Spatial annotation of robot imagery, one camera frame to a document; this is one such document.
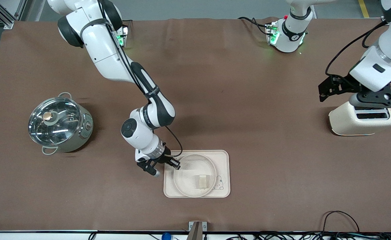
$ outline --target yellow line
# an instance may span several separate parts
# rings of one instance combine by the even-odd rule
[[[368,9],[366,9],[365,1],[359,0],[360,9],[362,9],[362,14],[364,18],[369,18]]]

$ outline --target round transparent plate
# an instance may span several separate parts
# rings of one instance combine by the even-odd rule
[[[207,176],[207,188],[198,188],[199,175]],[[217,170],[213,162],[203,155],[191,154],[180,159],[180,169],[173,171],[176,188],[187,197],[202,197],[215,186]]]

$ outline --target table surface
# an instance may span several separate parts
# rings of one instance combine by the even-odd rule
[[[219,199],[165,197],[163,179],[136,165],[120,135],[146,103],[136,86],[104,79],[56,23],[16,22],[0,42],[0,230],[180,230],[204,220],[214,231],[308,231],[342,210],[362,231],[391,231],[391,128],[336,136],[327,115],[350,94],[320,103],[317,92],[330,59],[378,22],[313,20],[289,54],[241,20],[133,22],[126,52],[174,105],[184,149],[229,153],[231,194]],[[346,74],[363,52],[350,47],[330,71]],[[29,115],[63,91],[90,111],[94,132],[79,151],[44,156]],[[165,129],[156,134],[178,149]],[[327,230],[355,229],[337,214]]]

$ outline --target pot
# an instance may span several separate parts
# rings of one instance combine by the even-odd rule
[[[42,102],[29,117],[29,136],[42,145],[41,152],[45,155],[80,148],[92,131],[93,120],[89,111],[72,100],[67,92]]]

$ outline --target pot handle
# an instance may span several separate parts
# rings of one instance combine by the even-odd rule
[[[69,92],[63,92],[58,95],[58,97],[62,97],[63,95],[69,95],[69,99],[72,99],[72,96]]]
[[[54,149],[54,151],[51,152],[51,153],[47,153],[47,152],[46,152],[46,149]],[[58,150],[58,147],[57,147],[57,146],[55,146],[55,147],[42,146],[42,147],[41,147],[41,152],[42,152],[44,155],[53,155],[53,154],[55,154],[55,152],[57,152],[57,150]]]

